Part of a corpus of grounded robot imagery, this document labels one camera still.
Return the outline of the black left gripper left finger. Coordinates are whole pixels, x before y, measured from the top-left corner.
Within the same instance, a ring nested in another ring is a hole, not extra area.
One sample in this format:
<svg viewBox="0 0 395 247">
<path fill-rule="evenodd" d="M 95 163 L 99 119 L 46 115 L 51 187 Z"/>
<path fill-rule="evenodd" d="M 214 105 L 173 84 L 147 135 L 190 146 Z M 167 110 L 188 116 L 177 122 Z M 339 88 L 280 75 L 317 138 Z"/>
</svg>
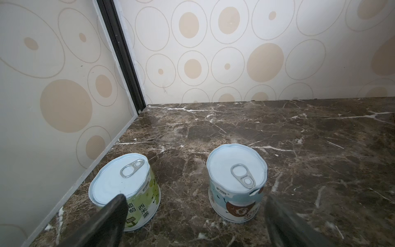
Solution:
<svg viewBox="0 0 395 247">
<path fill-rule="evenodd" d="M 118 194 L 59 246 L 118 247 L 124 233 L 127 214 L 126 197 Z"/>
</svg>

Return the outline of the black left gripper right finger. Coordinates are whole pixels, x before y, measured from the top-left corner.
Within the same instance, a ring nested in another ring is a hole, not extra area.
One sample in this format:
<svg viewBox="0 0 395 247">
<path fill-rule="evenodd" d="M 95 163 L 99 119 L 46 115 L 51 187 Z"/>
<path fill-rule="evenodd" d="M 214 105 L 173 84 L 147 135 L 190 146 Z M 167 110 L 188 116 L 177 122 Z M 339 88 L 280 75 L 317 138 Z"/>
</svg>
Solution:
<svg viewBox="0 0 395 247">
<path fill-rule="evenodd" d="M 335 246 L 274 195 L 269 195 L 266 200 L 264 217 L 270 241 L 274 247 Z"/>
</svg>

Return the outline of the black corner frame post left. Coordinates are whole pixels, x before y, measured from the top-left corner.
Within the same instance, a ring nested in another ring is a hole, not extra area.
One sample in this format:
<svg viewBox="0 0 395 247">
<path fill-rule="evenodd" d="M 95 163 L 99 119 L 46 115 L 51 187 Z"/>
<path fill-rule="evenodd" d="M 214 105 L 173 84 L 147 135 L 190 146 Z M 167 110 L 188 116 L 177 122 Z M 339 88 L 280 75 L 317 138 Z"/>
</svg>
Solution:
<svg viewBox="0 0 395 247">
<path fill-rule="evenodd" d="M 132 103 L 138 114 L 146 107 L 143 91 L 132 61 L 130 46 L 127 41 L 127 29 L 123 28 L 123 20 L 116 2 L 111 0 L 98 0 L 99 13 L 101 14 L 111 44 L 114 48 L 125 84 L 131 95 Z"/>
</svg>

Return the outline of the light blue bear can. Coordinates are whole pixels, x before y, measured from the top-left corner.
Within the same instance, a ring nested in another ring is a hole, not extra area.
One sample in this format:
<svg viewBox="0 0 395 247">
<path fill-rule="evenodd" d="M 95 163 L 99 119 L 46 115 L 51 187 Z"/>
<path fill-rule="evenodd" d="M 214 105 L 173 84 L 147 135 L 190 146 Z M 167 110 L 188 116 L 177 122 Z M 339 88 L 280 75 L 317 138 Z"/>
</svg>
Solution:
<svg viewBox="0 0 395 247">
<path fill-rule="evenodd" d="M 258 212 L 267 181 L 267 163 L 254 149 L 225 144 L 208 156 L 209 201 L 227 221 L 245 223 Z"/>
</svg>

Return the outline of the green label can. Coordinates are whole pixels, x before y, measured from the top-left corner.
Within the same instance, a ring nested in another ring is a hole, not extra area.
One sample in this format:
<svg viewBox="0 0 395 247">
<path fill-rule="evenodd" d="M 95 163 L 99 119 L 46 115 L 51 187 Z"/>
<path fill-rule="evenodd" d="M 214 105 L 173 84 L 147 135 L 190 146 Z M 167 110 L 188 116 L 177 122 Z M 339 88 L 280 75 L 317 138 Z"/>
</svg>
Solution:
<svg viewBox="0 0 395 247">
<path fill-rule="evenodd" d="M 129 153 L 111 160 L 88 189 L 89 199 L 100 209 L 118 194 L 123 194 L 127 202 L 125 232 L 142 228 L 154 217 L 161 192 L 146 156 Z"/>
</svg>

